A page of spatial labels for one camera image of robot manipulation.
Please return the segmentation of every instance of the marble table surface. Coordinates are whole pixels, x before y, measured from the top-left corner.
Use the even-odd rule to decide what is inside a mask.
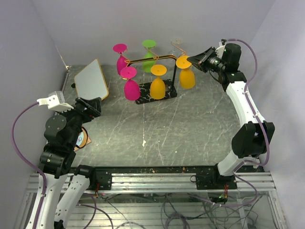
[[[77,97],[71,88],[74,76],[84,67],[69,69],[64,96],[70,104]],[[136,68],[137,82],[155,79]],[[92,142],[76,152],[72,166],[195,166],[223,160],[239,129],[237,113],[218,82],[192,69],[193,89],[181,88],[177,70],[176,98],[137,105],[125,99],[126,81],[118,76],[116,66],[103,65],[109,96],[102,101],[101,117],[84,124]],[[163,79],[172,74],[169,69]]]

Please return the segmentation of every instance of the wire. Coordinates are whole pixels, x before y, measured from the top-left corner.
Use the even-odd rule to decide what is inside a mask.
[[[124,226],[125,224],[134,224],[134,225],[137,225],[137,226],[139,226],[140,228],[143,228],[143,229],[146,229],[143,225],[141,225],[141,224],[138,224],[138,223],[135,223],[135,222],[125,222],[125,223],[122,223],[121,225],[119,225],[116,229],[118,229],[118,228],[120,228],[120,227],[122,227],[122,226]]]
[[[172,206],[173,210],[174,210],[176,213],[178,213],[178,212],[176,211],[175,207],[172,205],[171,201],[170,201],[167,197],[166,197],[166,199],[164,200],[164,205],[166,204],[166,201],[168,201],[169,204]],[[164,214],[165,214],[167,217],[170,217],[170,216],[165,212],[165,206],[164,206],[164,208],[163,208],[163,211],[164,211]],[[201,216],[203,216],[203,215],[205,215],[205,214],[206,214],[206,212],[204,212],[204,213],[202,213],[202,214],[200,214],[200,215],[198,215],[198,216],[195,216],[195,217],[188,217],[188,216],[184,216],[184,217],[185,217],[185,219],[187,219],[187,220],[203,219],[204,217],[201,217]]]
[[[96,201],[95,201],[95,199],[93,198],[93,196],[91,196],[90,194],[87,194],[87,193],[84,193],[86,196],[89,196],[89,197],[91,197],[92,198],[92,200],[93,200],[93,203],[94,203],[94,212],[93,212],[93,215],[92,215],[92,217],[91,217],[91,219],[90,219],[90,221],[88,222],[88,224],[84,227],[84,229],[86,229],[87,227],[89,227],[89,225],[91,224],[91,222],[93,221],[93,219],[94,219],[94,216],[95,216],[95,213],[96,213],[96,209],[97,209],[97,207],[96,207]]]
[[[17,155],[30,167],[32,167],[33,169],[35,169],[35,171],[39,172],[39,174],[42,176],[43,178],[43,187],[42,187],[42,192],[41,192],[41,198],[39,200],[39,204],[36,210],[36,214],[35,214],[35,218],[34,218],[34,222],[33,222],[33,229],[36,229],[37,226],[37,222],[38,222],[38,218],[39,218],[39,214],[41,211],[41,207],[42,207],[42,203],[43,203],[43,199],[45,197],[46,194],[46,189],[47,189],[47,178],[46,175],[44,174],[44,172],[39,169],[37,166],[35,166],[33,163],[31,163],[28,159],[25,158],[25,156],[23,156],[23,154],[20,152],[20,150],[17,147],[16,141],[15,141],[15,125],[18,121],[18,119],[20,118],[21,115],[23,115],[26,111],[28,111],[29,109],[31,109],[32,107],[38,105],[39,103],[36,102],[30,106],[28,106],[27,108],[25,108],[14,120],[12,127],[11,127],[11,131],[10,131],[10,141],[11,144],[13,145],[13,148],[15,149]]]
[[[113,227],[112,219],[111,219],[110,216],[109,216],[105,211],[103,211],[102,209],[100,209],[100,208],[95,208],[94,206],[87,205],[87,204],[80,204],[79,206],[88,207],[88,208],[94,208],[94,209],[96,209],[96,210],[98,210],[98,211],[104,213],[104,214],[107,216],[107,218],[109,219],[109,221],[110,221],[110,223],[111,223],[112,229],[114,228],[114,227]]]
[[[236,224],[236,223],[238,223],[239,221],[241,221],[242,219],[245,219],[244,220],[244,223],[246,222],[246,219],[247,219],[247,217],[249,216],[249,214],[250,214],[250,212],[252,211],[252,209],[254,208],[254,206],[255,206],[255,204],[257,204],[257,202],[262,198],[263,196],[260,196],[257,200],[256,200],[256,202],[251,206],[251,208],[250,208],[250,210],[249,210],[249,212],[248,212],[248,214],[245,216],[245,217],[243,217],[243,218],[240,218],[239,220],[237,220],[234,224]]]
[[[215,81],[219,82],[219,81],[212,75],[211,70],[209,70],[209,74],[210,74],[210,76],[211,76]]]
[[[131,225],[131,223],[129,222],[129,220],[124,216],[124,214],[123,213],[121,213],[112,203],[110,203],[108,200],[106,200],[106,199],[104,199],[105,201],[107,201],[107,203],[108,204],[110,204],[112,207],[114,207],[124,218],[125,218],[125,220],[129,223],[129,226],[130,226],[130,228],[132,229],[132,225]]]
[[[165,223],[165,228],[167,229],[171,223],[171,221],[173,219],[181,219],[182,223],[183,223],[183,229],[190,229],[190,225],[188,224],[188,222],[186,221],[185,217],[178,213],[178,212],[175,212],[173,213],[167,220],[166,220],[166,223]]]

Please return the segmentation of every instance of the black marble base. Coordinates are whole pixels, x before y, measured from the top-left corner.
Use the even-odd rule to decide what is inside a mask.
[[[135,101],[136,104],[145,104],[145,103],[151,103],[155,101],[160,101],[164,99],[171,99],[177,97],[177,91],[174,86],[172,86],[172,81],[170,79],[168,80],[163,80],[165,83],[165,97],[163,99],[153,99],[149,95],[150,93],[150,87],[152,82],[149,83],[142,83],[139,85],[140,91],[141,91],[141,96],[139,99]]]

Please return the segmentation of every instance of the purple cable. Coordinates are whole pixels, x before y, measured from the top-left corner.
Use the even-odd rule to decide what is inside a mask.
[[[210,201],[210,200],[208,200],[208,199],[201,198],[201,197],[199,197],[199,196],[192,196],[192,197],[195,197],[195,198],[197,198],[197,199],[199,199],[199,200],[201,200],[201,201],[205,201],[205,202],[211,203],[211,204],[216,205],[216,206],[221,206],[221,207],[226,207],[226,208],[237,208],[237,207],[242,207],[242,206],[247,205],[247,204],[251,204],[251,203],[253,203],[254,201],[256,201],[256,199],[258,198],[258,191],[257,191],[257,189],[254,187],[254,185],[252,185],[249,181],[246,181],[246,180],[242,179],[241,177],[239,177],[239,176],[236,174],[236,172],[237,172],[246,162],[255,164],[255,165],[257,165],[257,166],[265,166],[265,165],[268,163],[269,158],[270,158],[270,147],[269,147],[269,140],[268,140],[268,137],[267,137],[267,133],[266,133],[266,131],[265,131],[265,128],[264,128],[264,126],[263,126],[261,120],[258,118],[257,113],[256,113],[256,110],[255,110],[255,108],[253,107],[253,105],[252,105],[252,103],[251,103],[251,101],[250,101],[249,95],[248,95],[248,85],[249,85],[249,83],[255,78],[256,73],[257,73],[257,58],[256,58],[256,54],[255,54],[254,50],[251,48],[251,46],[250,46],[247,42],[245,42],[245,41],[243,41],[243,40],[240,40],[240,39],[228,39],[227,41],[229,41],[229,42],[241,42],[241,43],[245,44],[245,45],[250,49],[250,51],[251,51],[251,53],[252,53],[252,55],[253,55],[253,57],[254,57],[254,61],[255,61],[255,70],[254,70],[254,74],[253,74],[253,76],[252,76],[252,77],[246,82],[246,84],[245,84],[245,87],[244,87],[244,95],[245,95],[245,97],[246,97],[246,100],[247,100],[247,102],[248,102],[250,108],[251,108],[251,111],[252,111],[253,115],[255,116],[255,118],[256,118],[256,120],[257,120],[257,122],[258,122],[258,124],[259,124],[259,126],[260,126],[260,128],[261,128],[261,130],[262,130],[262,132],[263,132],[263,136],[264,136],[264,140],[265,140],[265,144],[266,144],[266,150],[267,150],[267,152],[266,152],[266,160],[265,160],[263,163],[257,163],[257,162],[255,162],[255,161],[250,161],[250,160],[244,160],[244,161],[242,161],[238,166],[236,166],[235,169],[233,170],[233,174],[234,174],[234,176],[235,176],[237,179],[239,179],[239,180],[241,180],[241,181],[247,183],[248,185],[250,185],[250,186],[254,189],[255,196],[254,196],[254,198],[253,198],[252,200],[250,200],[250,201],[248,201],[248,202],[246,202],[246,203],[243,203],[243,204],[239,204],[239,205],[220,205],[220,204],[216,204],[216,203],[214,203],[214,202],[212,202],[212,201]]]
[[[43,203],[43,198],[44,198],[44,195],[46,194],[46,188],[47,188],[47,178],[46,178],[46,175],[37,167],[35,166],[34,164],[32,164],[28,159],[26,159],[22,153],[20,152],[20,150],[18,149],[17,145],[16,145],[16,142],[15,142],[15,136],[14,136],[14,129],[15,129],[15,125],[16,125],[16,122],[18,121],[18,119],[20,118],[21,115],[23,115],[23,113],[25,113],[26,111],[28,111],[30,108],[38,105],[39,103],[36,102],[32,105],[30,105],[29,107],[25,108],[14,120],[13,122],[13,125],[11,127],[11,131],[10,131],[10,140],[11,140],[11,144],[13,145],[17,155],[26,163],[28,164],[30,167],[32,167],[33,169],[35,169],[37,172],[40,173],[40,175],[42,176],[43,178],[43,187],[42,187],[42,196],[40,198],[40,201],[39,201],[39,204],[38,204],[38,207],[37,207],[37,211],[36,211],[36,215],[35,215],[35,219],[34,219],[34,222],[33,222],[33,229],[36,229],[36,226],[37,226],[37,222],[38,222],[38,217],[39,217],[39,214],[40,214],[40,211],[41,211],[41,207],[42,207],[42,203]]]
[[[114,228],[114,227],[113,227],[113,222],[112,222],[110,216],[109,216],[105,211],[103,211],[102,209],[100,209],[100,208],[95,208],[94,206],[87,205],[87,204],[80,204],[79,206],[88,207],[88,208],[93,208],[93,209],[96,209],[96,210],[98,210],[98,211],[104,213],[104,214],[107,216],[107,218],[109,219],[109,221],[110,221],[110,223],[111,223],[112,229]],[[87,226],[90,225],[90,223],[92,222],[93,218],[94,218],[94,215],[92,216],[91,221],[87,224]]]
[[[92,195],[90,195],[90,194],[88,194],[88,193],[84,193],[84,195],[91,197],[91,199],[92,199],[93,202],[94,202],[94,207],[92,207],[92,206],[90,206],[90,205],[83,205],[83,204],[80,204],[81,206],[83,205],[83,206],[85,206],[85,207],[90,207],[90,208],[92,207],[92,208],[94,208],[94,212],[93,212],[93,215],[92,215],[92,217],[91,217],[89,223],[84,227],[84,229],[86,229],[87,227],[89,227],[89,225],[90,225],[91,222],[93,221],[94,216],[95,216],[95,213],[96,213],[96,210],[97,210],[97,207],[96,207],[96,200],[94,199],[94,197],[93,197]]]

